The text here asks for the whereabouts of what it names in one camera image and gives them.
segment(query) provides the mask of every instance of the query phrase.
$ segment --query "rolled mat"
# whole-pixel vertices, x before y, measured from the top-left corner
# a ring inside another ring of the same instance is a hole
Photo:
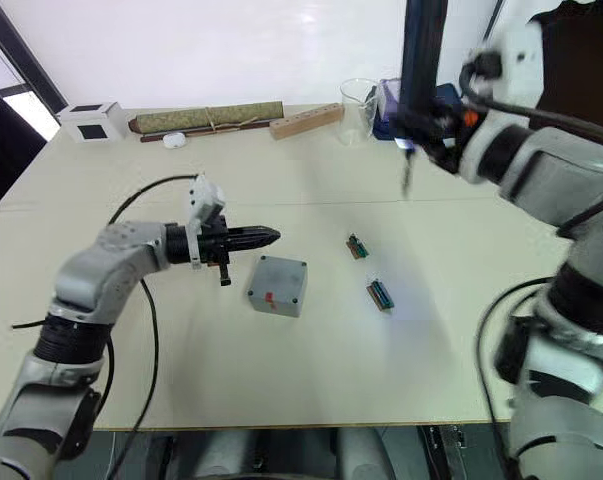
[[[154,133],[167,130],[236,124],[249,120],[283,118],[283,103],[264,102],[228,107],[193,108],[173,112],[145,113],[130,120],[128,126],[136,133]]]

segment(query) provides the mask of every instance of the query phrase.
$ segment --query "black chair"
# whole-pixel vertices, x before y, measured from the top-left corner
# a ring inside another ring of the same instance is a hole
[[[46,144],[0,97],[0,200]]]

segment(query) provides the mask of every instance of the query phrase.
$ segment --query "white table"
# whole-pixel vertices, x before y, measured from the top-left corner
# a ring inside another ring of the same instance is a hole
[[[44,317],[62,262],[130,193],[204,171],[226,192],[229,225],[264,224],[282,238],[233,255],[230,287],[219,287],[217,269],[177,266],[148,278],[161,357],[144,428],[485,421],[472,354],[479,315],[508,286],[552,274],[567,244],[493,186],[466,185],[425,158],[405,201],[402,168],[393,143],[348,149],[329,127],[278,142],[267,130],[202,137],[171,151],[135,136],[75,145],[60,133],[0,204],[0,408],[38,335],[8,326]],[[159,187],[125,218],[183,222],[186,188]],[[367,259],[350,255],[351,232]],[[261,254],[308,262],[299,319],[251,309],[245,290]],[[376,277],[395,301],[390,314],[365,290]],[[490,348],[502,328],[495,317]],[[152,368],[139,290],[113,339],[114,387],[96,426],[130,428]],[[510,387],[492,379],[498,416],[508,418]]]

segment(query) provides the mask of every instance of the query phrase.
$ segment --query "electronic component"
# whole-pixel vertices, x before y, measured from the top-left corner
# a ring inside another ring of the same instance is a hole
[[[352,256],[355,258],[355,260],[358,260],[359,258],[365,258],[369,255],[368,251],[363,246],[363,243],[361,243],[361,240],[359,240],[354,233],[350,235],[348,241],[345,242],[345,244],[350,249],[350,252],[352,253]]]
[[[301,315],[308,264],[262,256],[247,292],[255,310],[288,317]]]
[[[390,298],[390,294],[378,279],[368,285],[367,290],[374,303],[379,307],[379,310],[383,311],[394,308],[394,302]]]

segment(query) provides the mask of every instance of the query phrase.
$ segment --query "small white box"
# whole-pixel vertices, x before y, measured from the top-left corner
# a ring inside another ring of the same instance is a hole
[[[117,102],[68,105],[57,118],[75,142],[110,142],[128,134],[125,113]]]

